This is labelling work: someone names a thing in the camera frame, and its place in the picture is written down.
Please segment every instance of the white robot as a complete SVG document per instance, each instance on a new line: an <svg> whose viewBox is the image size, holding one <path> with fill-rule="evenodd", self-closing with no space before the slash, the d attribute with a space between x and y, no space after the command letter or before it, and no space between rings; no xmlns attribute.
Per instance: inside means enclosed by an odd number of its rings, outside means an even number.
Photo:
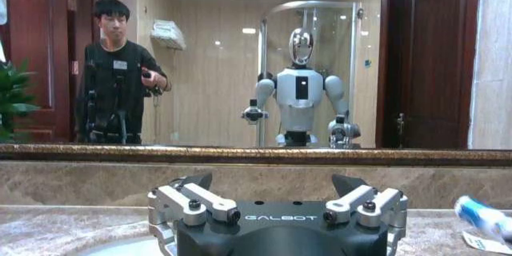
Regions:
<svg viewBox="0 0 512 256"><path fill-rule="evenodd" d="M308 134L314 129L315 108L320 105L323 91L331 100L336 119L330 123L331 147L347 147L351 139L359 137L358 125L346 123L348 118L348 103L343 99L343 82L338 76L324 77L307 67L314 52L314 36L304 28L298 28L290 38L290 56L292 66L286 68L274 79L260 79L256 84L256 99L250 102L242 117L250 124L256 124L262 118L268 118L268 112L262 111L268 97L275 92L282 125L286 134L276 136L280 146L307 146L316 143L315 135Z"/></svg>

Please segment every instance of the blue toothpaste tube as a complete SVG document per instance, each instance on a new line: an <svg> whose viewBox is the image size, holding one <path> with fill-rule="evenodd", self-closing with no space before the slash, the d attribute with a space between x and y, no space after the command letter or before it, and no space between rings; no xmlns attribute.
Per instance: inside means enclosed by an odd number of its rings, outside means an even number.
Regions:
<svg viewBox="0 0 512 256"><path fill-rule="evenodd" d="M455 213L488 236L512 248L512 218L503 212L463 196L455 203Z"/></svg>

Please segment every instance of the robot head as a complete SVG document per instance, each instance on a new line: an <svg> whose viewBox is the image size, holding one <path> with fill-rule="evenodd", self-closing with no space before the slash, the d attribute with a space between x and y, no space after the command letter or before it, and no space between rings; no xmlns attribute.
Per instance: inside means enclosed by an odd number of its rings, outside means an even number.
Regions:
<svg viewBox="0 0 512 256"><path fill-rule="evenodd" d="M306 28L298 28L290 37L290 57L296 65L307 65L314 52L314 36Z"/></svg>

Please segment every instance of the sink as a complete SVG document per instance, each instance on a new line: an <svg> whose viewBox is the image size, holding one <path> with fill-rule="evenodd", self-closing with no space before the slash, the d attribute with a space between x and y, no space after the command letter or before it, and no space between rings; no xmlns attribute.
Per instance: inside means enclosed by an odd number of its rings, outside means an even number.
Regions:
<svg viewBox="0 0 512 256"><path fill-rule="evenodd" d="M159 242L154 236L119 240L91 248L79 256L162 256Z"/></svg>

